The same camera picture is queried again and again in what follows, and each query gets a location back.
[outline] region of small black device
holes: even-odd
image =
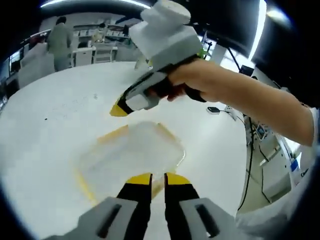
[[[242,67],[239,70],[239,73],[250,77],[254,73],[254,69],[252,67],[242,65]]]
[[[206,111],[210,114],[219,114],[220,113],[220,110],[217,108],[217,107],[214,107],[214,106],[208,106],[206,108]]]

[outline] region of clear plastic lid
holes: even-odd
[[[98,204],[116,197],[125,182],[152,173],[152,197],[163,188],[166,172],[175,172],[185,157],[177,138],[161,123],[127,125],[98,138],[80,157],[77,179],[85,195]]]

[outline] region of desk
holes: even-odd
[[[85,51],[95,51],[96,50],[96,47],[95,46],[92,46],[92,47],[82,47],[82,48],[77,48],[75,50],[72,51],[73,54],[76,54],[76,53],[79,53],[79,52],[85,52]],[[118,47],[117,46],[114,46],[112,48],[113,51],[117,51],[118,50]]]
[[[177,173],[188,178],[201,197],[236,214],[246,174],[243,123],[223,112],[206,111],[208,106],[223,109],[222,103],[188,97],[164,99],[157,107],[128,117],[111,117],[115,100],[145,71],[135,71],[134,65],[110,62],[66,69],[27,85],[9,99],[0,116],[1,180],[17,215],[37,238],[70,231],[92,207],[72,167],[84,147],[138,121],[163,123],[176,135],[186,152]],[[169,239],[164,191],[152,201],[145,239]]]
[[[95,47],[95,46],[92,46],[92,47],[82,47],[82,48],[77,48],[77,49],[75,49],[75,50],[73,50],[72,51],[72,58],[71,58],[71,60],[72,60],[72,66],[73,67],[77,67],[76,66],[76,54],[77,53],[83,53],[83,52],[90,52],[90,51],[92,51],[92,55],[91,55],[91,62],[89,63],[89,64],[92,64],[93,63],[93,56],[96,54],[96,50],[97,50],[97,48]],[[117,46],[114,46],[114,47],[112,47],[112,51],[117,51],[118,50],[118,47]]]

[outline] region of ceiling light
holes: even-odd
[[[145,9],[150,9],[151,7],[148,6],[148,5],[145,5],[141,2],[138,2],[138,1],[133,1],[133,0],[118,0],[118,1],[122,1],[122,2],[127,2],[129,4],[134,4],[134,5],[137,5],[137,6],[140,6],[140,7],[143,7]]]
[[[279,21],[286,21],[288,19],[288,17],[281,10],[278,10],[278,9],[270,10],[266,14],[270,18],[273,18],[273,19],[279,20]]]
[[[289,17],[279,8],[273,8],[270,11],[268,11],[266,14],[268,17],[270,17],[272,20],[282,25],[283,27],[290,28],[292,26]]]
[[[49,6],[49,5],[52,5],[52,4],[57,4],[57,3],[60,3],[60,2],[64,2],[64,1],[66,1],[66,0],[52,0],[52,1],[48,1],[48,2],[46,2],[45,4],[42,4],[42,5],[40,6],[40,8],[44,8],[44,7],[46,7],[46,6]]]
[[[51,0],[51,1],[48,1],[46,2],[45,4],[42,4],[40,6],[40,8],[44,8],[46,6],[49,6],[49,5],[52,5],[52,4],[57,4],[57,3],[61,3],[61,2],[65,2],[67,0]],[[140,7],[143,7],[145,9],[149,9],[151,8],[150,6],[148,5],[145,5],[141,2],[138,2],[138,1],[133,1],[133,0],[117,0],[117,1],[122,1],[122,2],[126,2],[126,3],[129,3],[129,4],[133,4],[133,5],[137,5],[137,6],[140,6]]]
[[[267,14],[267,4],[266,4],[265,0],[260,0],[259,1],[258,24],[256,26],[255,37],[254,37],[252,48],[251,48],[251,51],[250,51],[250,54],[248,57],[249,61],[252,60],[253,56],[256,53],[262,32],[264,30],[266,14]]]

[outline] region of gray shirt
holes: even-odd
[[[48,52],[54,57],[66,57],[71,53],[72,32],[64,23],[54,26],[47,39]]]

